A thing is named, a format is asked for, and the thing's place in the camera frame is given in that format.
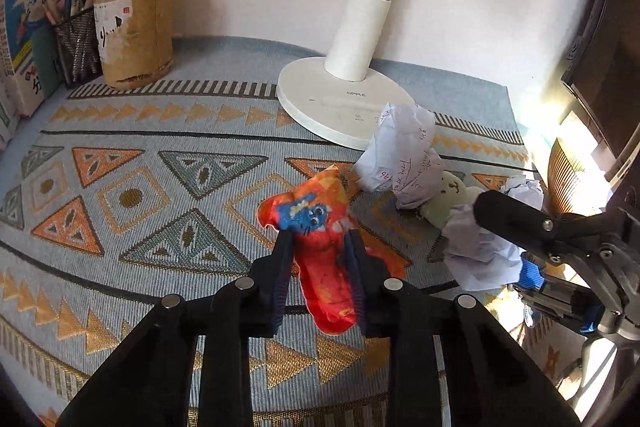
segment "silver rivet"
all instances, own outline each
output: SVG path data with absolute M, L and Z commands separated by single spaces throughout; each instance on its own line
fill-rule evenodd
M 458 297 L 458 304 L 463 308 L 470 310 L 471 308 L 476 307 L 476 299 L 474 299 L 471 295 L 461 295 Z
M 169 293 L 169 295 L 165 295 L 164 297 L 162 297 L 161 304 L 168 310 L 171 308 L 175 308 L 178 304 L 180 304 L 180 296 L 177 293 Z
M 236 279 L 236 288 L 239 290 L 248 290 L 254 285 L 254 280 L 251 277 L 241 277 Z
M 385 280 L 385 288 L 392 292 L 397 292 L 402 289 L 402 281 L 395 277 L 389 277 L 389 279 Z

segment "crumpled paper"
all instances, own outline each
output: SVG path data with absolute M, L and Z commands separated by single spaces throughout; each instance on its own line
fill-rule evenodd
M 500 191 L 537 210 L 542 208 L 540 182 L 527 180 L 524 174 L 507 179 Z M 463 290 L 490 290 L 518 281 L 524 250 L 482 229 L 474 219 L 473 203 L 450 210 L 442 235 L 449 239 L 444 262 Z
M 392 190 L 397 208 L 416 208 L 440 188 L 444 163 L 431 148 L 435 115 L 419 105 L 386 105 L 378 130 L 353 166 L 369 192 Z

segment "black mesh pen holder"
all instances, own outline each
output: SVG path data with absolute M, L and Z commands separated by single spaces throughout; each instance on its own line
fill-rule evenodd
M 102 74 L 94 9 L 81 11 L 53 26 L 66 87 L 78 87 Z

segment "blue cartoon character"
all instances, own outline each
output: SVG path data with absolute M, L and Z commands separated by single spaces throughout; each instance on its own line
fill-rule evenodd
M 277 205 L 280 228 L 305 235 L 315 230 L 324 230 L 330 209 L 322 203 L 311 204 L 315 199 L 316 195 L 310 193 L 299 200 Z

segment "plush toy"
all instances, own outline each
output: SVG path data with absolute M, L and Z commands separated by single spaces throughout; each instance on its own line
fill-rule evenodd
M 462 180 L 451 172 L 442 173 L 442 183 L 436 195 L 419 207 L 420 215 L 434 227 L 443 229 L 447 224 L 449 211 L 457 204 L 473 203 L 484 190 L 466 187 Z

